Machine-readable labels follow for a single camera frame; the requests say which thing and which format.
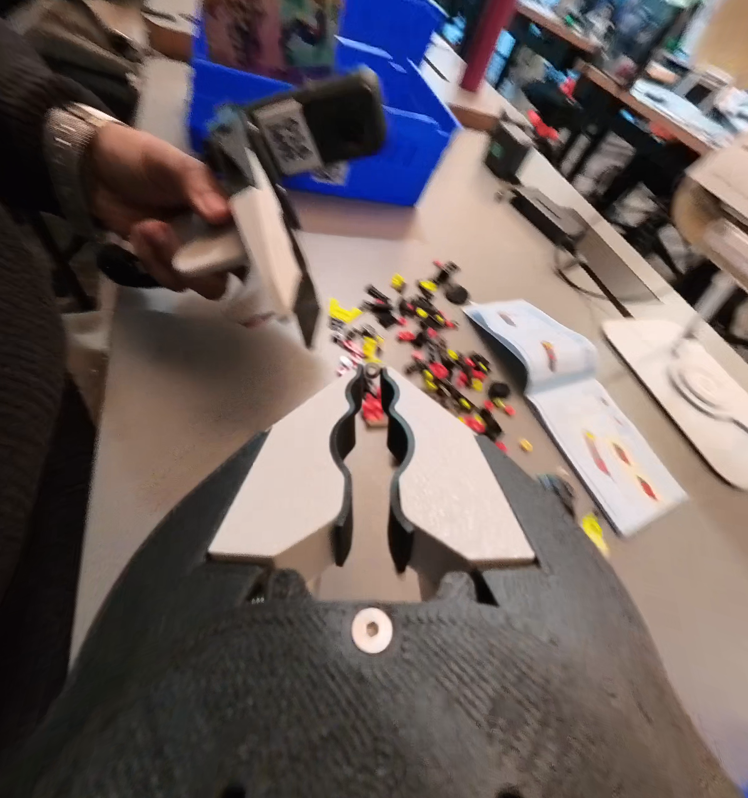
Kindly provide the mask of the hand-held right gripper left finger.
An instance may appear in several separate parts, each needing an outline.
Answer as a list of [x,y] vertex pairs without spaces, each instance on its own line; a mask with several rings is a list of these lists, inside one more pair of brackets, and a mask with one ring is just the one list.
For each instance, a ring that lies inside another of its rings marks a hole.
[[209,559],[298,572],[309,583],[343,566],[353,538],[356,418],[362,367],[274,424],[209,544]]

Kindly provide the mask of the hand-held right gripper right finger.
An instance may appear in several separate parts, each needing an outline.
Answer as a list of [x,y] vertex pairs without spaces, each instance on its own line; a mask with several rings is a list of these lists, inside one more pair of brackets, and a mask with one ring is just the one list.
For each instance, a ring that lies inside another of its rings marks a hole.
[[533,566],[537,557],[474,433],[408,379],[380,374],[389,488],[388,546],[399,574],[412,571],[422,600],[449,573]]

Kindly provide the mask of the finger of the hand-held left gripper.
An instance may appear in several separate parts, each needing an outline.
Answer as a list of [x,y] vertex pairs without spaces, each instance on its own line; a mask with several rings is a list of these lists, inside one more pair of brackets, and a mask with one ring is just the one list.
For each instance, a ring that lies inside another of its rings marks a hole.
[[293,322],[304,345],[313,347],[319,298],[306,259],[259,158],[250,155],[249,163],[254,185],[230,200],[247,271],[230,298],[229,315],[248,327],[272,320]]

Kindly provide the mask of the pile of lego pieces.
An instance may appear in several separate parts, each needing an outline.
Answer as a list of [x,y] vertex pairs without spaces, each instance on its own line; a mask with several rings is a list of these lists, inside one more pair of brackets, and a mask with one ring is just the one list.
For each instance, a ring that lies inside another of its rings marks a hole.
[[453,261],[435,260],[432,273],[413,282],[395,273],[385,291],[367,284],[357,304],[345,306],[330,298],[330,340],[343,350],[337,375],[364,367],[361,414],[370,429],[388,425],[381,378],[387,368],[508,454],[503,422],[516,414],[511,388],[494,376],[484,354],[461,343],[469,292],[459,283],[459,271]]

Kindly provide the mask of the black round lego plate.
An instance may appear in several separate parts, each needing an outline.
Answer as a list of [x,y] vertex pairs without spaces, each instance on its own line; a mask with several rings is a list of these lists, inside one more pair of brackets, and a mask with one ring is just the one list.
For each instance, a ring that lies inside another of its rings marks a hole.
[[569,514],[575,514],[576,494],[564,476],[556,473],[542,473],[537,476],[538,483],[554,494]]

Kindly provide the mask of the person's left hand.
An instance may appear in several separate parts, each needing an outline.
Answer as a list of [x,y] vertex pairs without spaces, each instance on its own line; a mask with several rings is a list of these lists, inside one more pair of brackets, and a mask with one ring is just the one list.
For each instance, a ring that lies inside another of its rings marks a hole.
[[168,290],[221,298],[226,274],[188,276],[173,266],[181,241],[171,219],[193,213],[220,227],[232,219],[210,169],[156,136],[118,123],[99,129],[88,160],[94,217],[129,244],[146,273]]

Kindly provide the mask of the blue plastic bin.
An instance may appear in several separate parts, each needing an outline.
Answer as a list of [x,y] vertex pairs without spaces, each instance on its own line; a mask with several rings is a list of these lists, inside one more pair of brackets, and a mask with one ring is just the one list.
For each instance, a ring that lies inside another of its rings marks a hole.
[[[412,207],[417,204],[453,136],[460,129],[449,108],[419,71],[431,35],[444,18],[433,2],[351,1],[339,26],[336,67],[361,65],[379,77],[388,135],[374,156],[298,175],[285,186],[298,192]],[[229,101],[255,101],[289,85],[212,62],[200,14],[193,38],[188,135],[201,155],[214,111]]]

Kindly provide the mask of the printed cardboard box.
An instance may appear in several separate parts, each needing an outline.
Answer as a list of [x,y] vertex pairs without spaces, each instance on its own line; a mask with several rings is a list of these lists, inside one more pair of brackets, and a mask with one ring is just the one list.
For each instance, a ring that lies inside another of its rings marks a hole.
[[211,61],[290,84],[329,76],[344,2],[205,1]]

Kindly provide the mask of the black box device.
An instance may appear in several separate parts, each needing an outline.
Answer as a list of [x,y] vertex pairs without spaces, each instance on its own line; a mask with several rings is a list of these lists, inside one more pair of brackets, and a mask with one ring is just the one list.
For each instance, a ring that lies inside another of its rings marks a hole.
[[533,148],[534,139],[525,129],[499,121],[489,133],[483,165],[502,182],[520,183],[519,173]]

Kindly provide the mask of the brown cardboard box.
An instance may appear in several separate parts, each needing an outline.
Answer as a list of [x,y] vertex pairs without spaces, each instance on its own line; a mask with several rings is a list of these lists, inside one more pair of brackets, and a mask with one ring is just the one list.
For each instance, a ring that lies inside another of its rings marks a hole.
[[150,6],[141,8],[141,16],[146,25],[151,50],[172,61],[190,62],[195,26],[188,16]]

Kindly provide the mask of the black flat device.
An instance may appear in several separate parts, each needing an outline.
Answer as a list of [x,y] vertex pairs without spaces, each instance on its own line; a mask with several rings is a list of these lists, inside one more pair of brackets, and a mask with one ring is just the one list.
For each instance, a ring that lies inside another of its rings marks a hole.
[[554,203],[536,188],[516,187],[509,203],[552,244],[569,253],[576,251],[590,228],[581,214]]

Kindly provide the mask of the white flat-based stand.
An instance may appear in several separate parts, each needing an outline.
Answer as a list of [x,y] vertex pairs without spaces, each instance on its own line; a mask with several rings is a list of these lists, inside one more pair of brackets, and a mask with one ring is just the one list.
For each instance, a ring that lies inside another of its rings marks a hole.
[[748,391],[699,337],[736,287],[736,276],[720,271],[686,323],[632,318],[602,330],[711,470],[748,492]]

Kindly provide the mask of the grey cloth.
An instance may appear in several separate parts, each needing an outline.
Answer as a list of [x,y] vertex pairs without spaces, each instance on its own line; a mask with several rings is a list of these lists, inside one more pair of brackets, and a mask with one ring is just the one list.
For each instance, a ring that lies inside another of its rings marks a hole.
[[140,12],[111,2],[32,2],[15,25],[43,61],[132,123],[146,59]]

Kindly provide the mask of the person's black knit sweater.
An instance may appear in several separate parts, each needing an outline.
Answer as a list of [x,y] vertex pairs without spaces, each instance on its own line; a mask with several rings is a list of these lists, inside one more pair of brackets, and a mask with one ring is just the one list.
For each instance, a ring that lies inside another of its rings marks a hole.
[[0,754],[66,677],[94,425],[48,269],[0,205]]

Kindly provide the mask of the dark red post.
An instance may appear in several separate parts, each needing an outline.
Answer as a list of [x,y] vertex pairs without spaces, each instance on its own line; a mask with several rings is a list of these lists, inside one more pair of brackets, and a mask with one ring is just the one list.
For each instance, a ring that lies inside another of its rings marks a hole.
[[465,65],[459,80],[462,91],[478,93],[499,36],[512,22],[517,5],[517,1],[475,2],[474,14],[467,23],[460,53]]

